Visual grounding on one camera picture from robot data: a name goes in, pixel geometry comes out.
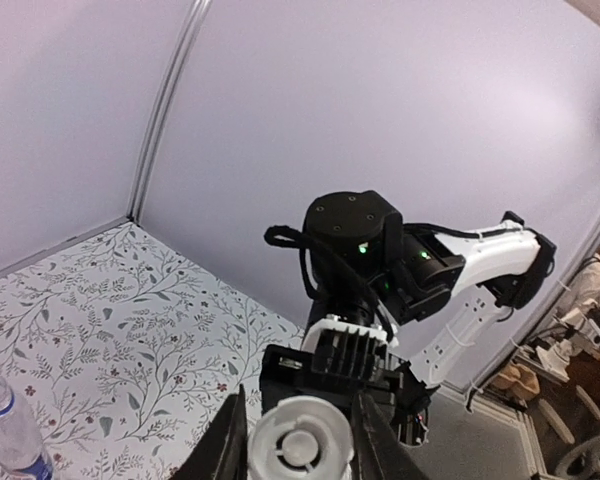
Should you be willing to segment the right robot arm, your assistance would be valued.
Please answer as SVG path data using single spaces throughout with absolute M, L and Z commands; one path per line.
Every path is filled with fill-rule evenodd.
M 265 350 L 263 410 L 303 395 L 349 414 L 366 391 L 409 446 L 424 444 L 432 395 L 464 351 L 533 299 L 556 253 L 513 212 L 474 231 L 407 223 L 373 190 L 321 196 L 300 229 L 264 238 L 298 252 L 312 306 L 298 349 Z

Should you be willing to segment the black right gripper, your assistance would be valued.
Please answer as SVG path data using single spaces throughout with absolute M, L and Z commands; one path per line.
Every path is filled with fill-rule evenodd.
M 399 442 L 423 445 L 429 433 L 430 389 L 416 379 L 411 364 L 388 354 L 369 380 L 317 371 L 315 355 L 287 347 L 265 349 L 259 376 L 261 412 L 294 396 L 313 396 L 330 402 L 347 418 L 355 394 L 364 390 L 381 409 Z

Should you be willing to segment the clear plastic bottle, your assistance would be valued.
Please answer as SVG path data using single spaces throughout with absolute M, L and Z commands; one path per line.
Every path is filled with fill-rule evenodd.
M 316 460 L 304 466 L 292 466 L 284 456 L 273 455 L 248 459 L 250 479 L 292 480 L 292 479 L 352 479 L 351 468 L 344 463 L 333 462 L 319 455 Z

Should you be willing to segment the blue label plastic bottle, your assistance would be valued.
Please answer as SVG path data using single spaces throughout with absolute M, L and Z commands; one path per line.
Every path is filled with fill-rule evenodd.
M 27 400 L 0 377 L 0 466 L 11 479 L 56 479 Z

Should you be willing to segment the white bottle cap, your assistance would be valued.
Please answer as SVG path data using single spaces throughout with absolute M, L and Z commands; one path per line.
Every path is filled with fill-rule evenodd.
M 350 467 L 354 440 L 349 421 L 331 403 L 312 396 L 282 400 L 255 424 L 247 442 L 247 461 L 282 455 L 304 466 L 324 455 Z

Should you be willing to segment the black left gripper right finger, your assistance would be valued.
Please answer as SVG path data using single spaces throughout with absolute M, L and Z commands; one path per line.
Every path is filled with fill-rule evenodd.
M 370 394 L 358 392 L 351 411 L 355 453 L 352 479 L 427 480 L 402 447 Z

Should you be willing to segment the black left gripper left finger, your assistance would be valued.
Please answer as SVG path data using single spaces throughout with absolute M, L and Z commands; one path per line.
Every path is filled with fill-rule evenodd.
M 248 422 L 242 385 L 229 395 L 209 423 L 177 480 L 244 480 L 248 478 Z

